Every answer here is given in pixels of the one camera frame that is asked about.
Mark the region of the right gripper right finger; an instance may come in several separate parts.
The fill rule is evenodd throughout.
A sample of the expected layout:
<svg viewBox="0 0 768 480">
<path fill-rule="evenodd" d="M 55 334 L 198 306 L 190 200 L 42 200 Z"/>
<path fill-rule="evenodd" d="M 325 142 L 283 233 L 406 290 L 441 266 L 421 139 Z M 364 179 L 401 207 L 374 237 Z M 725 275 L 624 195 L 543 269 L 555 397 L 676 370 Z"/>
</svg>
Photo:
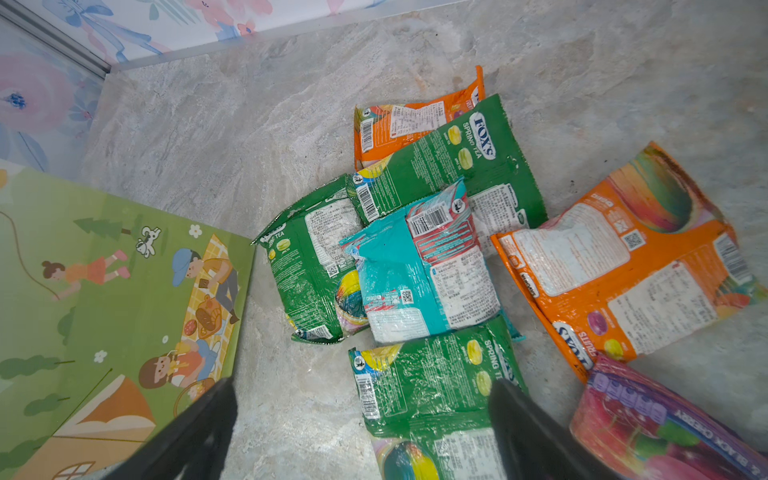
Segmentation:
<svg viewBox="0 0 768 480">
<path fill-rule="evenodd" d="M 507 379 L 493 382 L 489 414 L 509 479 L 618 477 Z"/>
</svg>

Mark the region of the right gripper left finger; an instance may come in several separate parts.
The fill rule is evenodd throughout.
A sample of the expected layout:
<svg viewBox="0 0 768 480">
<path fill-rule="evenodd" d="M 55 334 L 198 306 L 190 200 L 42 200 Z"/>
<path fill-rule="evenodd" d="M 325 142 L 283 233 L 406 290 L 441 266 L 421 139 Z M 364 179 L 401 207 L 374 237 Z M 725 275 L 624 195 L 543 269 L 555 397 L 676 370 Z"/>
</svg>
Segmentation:
<svg viewBox="0 0 768 480">
<path fill-rule="evenodd" d="M 234 381 L 216 382 L 108 479 L 218 479 L 238 414 Z"/>
</svg>

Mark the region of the white paper bag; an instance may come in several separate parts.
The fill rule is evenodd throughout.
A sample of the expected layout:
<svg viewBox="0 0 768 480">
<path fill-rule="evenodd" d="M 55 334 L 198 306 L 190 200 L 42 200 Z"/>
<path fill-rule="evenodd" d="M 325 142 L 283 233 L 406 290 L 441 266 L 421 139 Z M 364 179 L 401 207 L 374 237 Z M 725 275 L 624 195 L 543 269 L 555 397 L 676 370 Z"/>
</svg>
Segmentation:
<svg viewBox="0 0 768 480">
<path fill-rule="evenodd" d="M 255 249 L 1 165 L 1 475 L 122 462 L 229 377 Z"/>
</svg>

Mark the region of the teal snack pack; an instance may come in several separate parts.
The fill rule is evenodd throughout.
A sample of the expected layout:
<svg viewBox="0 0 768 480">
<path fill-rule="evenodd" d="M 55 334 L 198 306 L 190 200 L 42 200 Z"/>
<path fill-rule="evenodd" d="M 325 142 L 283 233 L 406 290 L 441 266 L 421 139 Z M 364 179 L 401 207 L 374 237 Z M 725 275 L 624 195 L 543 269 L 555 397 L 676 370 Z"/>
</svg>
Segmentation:
<svg viewBox="0 0 768 480">
<path fill-rule="evenodd" d="M 463 180 L 374 221 L 340 246 L 355 261 L 379 345 L 473 327 L 502 312 Z"/>
</svg>

